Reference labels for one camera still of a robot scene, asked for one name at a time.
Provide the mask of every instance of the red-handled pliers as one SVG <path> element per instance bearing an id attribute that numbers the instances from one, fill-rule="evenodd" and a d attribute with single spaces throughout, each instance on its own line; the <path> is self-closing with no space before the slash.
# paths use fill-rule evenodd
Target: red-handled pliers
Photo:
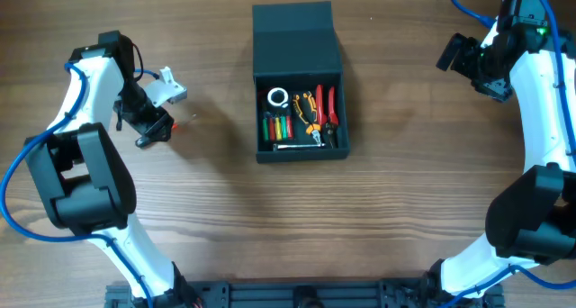
<path id="1" fill-rule="evenodd" d="M 335 103 L 335 89 L 331 87 L 328 91 L 328 117 L 324 112 L 324 98 L 322 95 L 322 85 L 316 86 L 316 104 L 318 106 L 318 124 L 326 128 L 326 134 L 328 135 L 328 140 L 330 142 L 330 147 L 336 147 L 336 140 L 334 138 L 336 128 L 338 127 L 338 117 L 336 116 L 336 110 L 334 109 Z"/>

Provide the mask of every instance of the toolbox lid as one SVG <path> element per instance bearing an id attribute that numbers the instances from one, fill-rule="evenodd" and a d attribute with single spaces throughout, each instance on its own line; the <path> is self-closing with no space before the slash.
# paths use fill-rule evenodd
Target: toolbox lid
<path id="1" fill-rule="evenodd" d="M 254 76 L 341 72 L 332 3 L 254 5 Z"/>

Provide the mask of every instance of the wooden table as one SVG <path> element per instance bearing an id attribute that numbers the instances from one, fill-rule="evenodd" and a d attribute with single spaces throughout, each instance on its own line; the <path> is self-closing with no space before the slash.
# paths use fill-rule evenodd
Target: wooden table
<path id="1" fill-rule="evenodd" d="M 168 106 L 184 123 L 169 143 L 139 150 L 135 131 L 110 129 L 140 219 L 188 280 L 418 276 L 459 253 L 524 162 L 516 99 L 497 104 L 435 68 L 452 34 L 486 31 L 450 0 L 330 0 L 352 153 L 258 165 L 251 5 L 301 1 L 319 0 L 0 0 L 0 168 L 56 115 L 72 49 L 120 29 L 146 68 L 168 65 L 188 86 L 188 100 Z M 574 0 L 551 1 L 574 31 Z M 500 5 L 461 2 L 491 15 Z M 67 234 L 46 218 L 25 166 L 8 204 L 24 226 Z M 570 262 L 535 272 L 576 277 Z M 0 307 L 102 307 L 105 286 L 121 282 L 92 245 L 26 240 L 0 221 Z M 509 307 L 576 306 L 574 291 L 523 276 L 504 285 Z"/>

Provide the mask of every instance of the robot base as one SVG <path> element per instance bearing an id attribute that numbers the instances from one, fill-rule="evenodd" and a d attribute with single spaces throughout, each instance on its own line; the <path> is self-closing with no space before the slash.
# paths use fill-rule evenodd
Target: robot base
<path id="1" fill-rule="evenodd" d="M 189 282 L 202 298 L 203 308 L 432 308 L 422 303 L 423 278 L 391 278 L 375 282 L 237 283 Z M 133 308 L 127 285 L 106 287 L 104 308 Z M 504 308 L 501 285 L 483 298 L 467 300 L 454 308 Z M 173 308 L 185 308 L 179 305 Z"/>

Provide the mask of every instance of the toolbox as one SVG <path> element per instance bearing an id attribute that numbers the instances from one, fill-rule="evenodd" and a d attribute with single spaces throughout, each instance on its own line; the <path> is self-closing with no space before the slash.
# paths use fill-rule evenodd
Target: toolbox
<path id="1" fill-rule="evenodd" d="M 342 82 L 342 60 L 332 22 L 331 2 L 254 5 L 252 15 L 256 88 L 256 161 L 272 163 L 345 159 L 350 153 L 350 141 Z M 324 113 L 328 115 L 329 97 L 333 95 L 332 115 L 337 117 L 333 130 L 325 129 L 323 125 L 319 127 L 319 135 L 325 146 L 310 149 L 275 149 L 275 145 L 286 147 L 285 145 L 316 144 L 312 134 L 309 134 L 312 128 L 307 129 L 308 126 L 295 112 L 294 98 L 299 97 L 302 111 L 309 121 L 313 121 L 316 114 L 311 112 L 312 104 L 308 101 L 309 95 L 317 95 L 318 86 L 321 86 L 323 92 L 321 100 L 315 100 L 316 104 L 319 108 L 320 104 L 323 104 Z M 289 100 L 287 106 L 276 107 L 269 103 L 268 94 L 275 88 L 287 92 Z M 332 95 L 330 95 L 331 88 L 334 89 Z M 286 125 L 288 128 L 284 128 L 287 118 L 290 118 Z M 276 126 L 276 119 L 278 124 L 282 123 L 280 131 L 275 129 L 280 129 L 279 125 Z M 287 130 L 292 137 L 286 138 L 284 130 Z M 280 137 L 282 132 L 284 132 L 283 138 L 278 140 L 276 137 Z"/>

